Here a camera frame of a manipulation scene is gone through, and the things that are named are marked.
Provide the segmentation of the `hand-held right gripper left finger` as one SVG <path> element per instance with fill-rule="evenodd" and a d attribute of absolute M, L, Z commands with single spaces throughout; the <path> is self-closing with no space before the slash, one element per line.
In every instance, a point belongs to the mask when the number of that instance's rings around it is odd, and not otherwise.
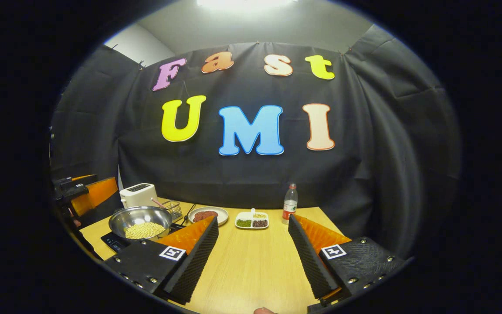
<path fill-rule="evenodd" d="M 219 235 L 211 216 L 158 241 L 135 240 L 104 261 L 120 278 L 178 304 L 190 302 Z"/>

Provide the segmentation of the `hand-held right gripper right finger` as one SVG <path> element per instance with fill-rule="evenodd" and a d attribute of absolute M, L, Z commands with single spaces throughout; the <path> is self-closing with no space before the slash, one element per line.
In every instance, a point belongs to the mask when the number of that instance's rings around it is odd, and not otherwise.
<path fill-rule="evenodd" d="M 291 215 L 288 232 L 297 249 L 316 304 L 309 314 L 321 313 L 381 286 L 408 266 L 369 237 L 349 239 L 312 220 Z"/>

